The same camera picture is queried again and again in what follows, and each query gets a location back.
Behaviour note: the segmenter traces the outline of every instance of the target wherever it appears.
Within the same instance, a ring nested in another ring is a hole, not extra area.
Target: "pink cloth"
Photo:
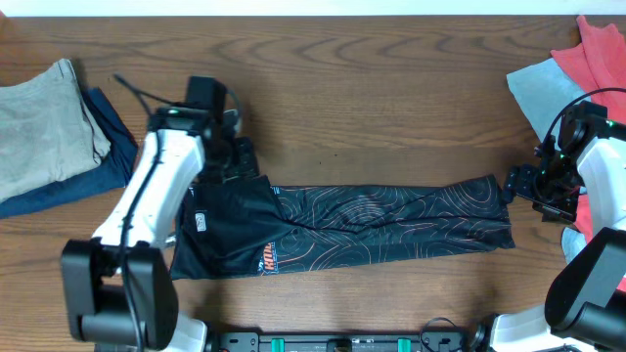
[[[606,87],[626,88],[626,42],[615,24],[604,28],[591,26],[584,16],[576,21],[582,43],[565,50],[553,50],[552,56],[560,68],[585,92]],[[621,92],[606,92],[593,95],[592,102],[608,108],[608,118],[626,124],[626,95]],[[578,200],[578,231],[587,242],[593,237],[593,223],[589,198]],[[626,279],[618,287],[626,291]]]

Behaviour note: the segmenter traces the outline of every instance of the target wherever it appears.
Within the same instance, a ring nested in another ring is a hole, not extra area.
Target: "green clip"
[[[281,338],[272,338],[272,352],[285,352],[285,341]]]
[[[398,338],[398,352],[411,352],[411,340],[408,338]]]

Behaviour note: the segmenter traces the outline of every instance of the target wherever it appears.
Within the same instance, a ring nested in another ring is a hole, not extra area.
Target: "black pants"
[[[266,177],[188,192],[173,279],[330,269],[513,248],[493,176],[442,188],[271,187]]]

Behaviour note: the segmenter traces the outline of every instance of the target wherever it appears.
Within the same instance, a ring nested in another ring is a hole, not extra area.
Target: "wood grain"
[[[624,18],[590,18],[591,23]],[[506,74],[579,41],[574,17],[2,19],[0,84],[73,58],[134,136],[145,116],[111,79],[181,99],[210,74],[246,102],[246,133],[277,185],[442,186],[534,161]],[[59,255],[121,190],[0,221],[0,350],[88,351],[68,334]],[[510,206],[516,249],[316,273],[179,281],[182,308],[265,331],[470,325],[541,303],[563,268],[560,227]]]

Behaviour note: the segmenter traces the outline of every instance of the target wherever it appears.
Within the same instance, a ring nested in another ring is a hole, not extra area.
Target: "light blue cloth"
[[[541,141],[557,114],[571,101],[585,94],[560,69],[555,59],[509,73],[507,81],[509,90]],[[557,141],[559,127],[560,124],[557,123],[552,133]]]
[[[565,228],[565,230],[563,230],[563,236],[560,239],[560,245],[563,247],[565,261],[569,264],[569,262],[583,250],[587,242],[585,242],[585,235],[576,230]]]

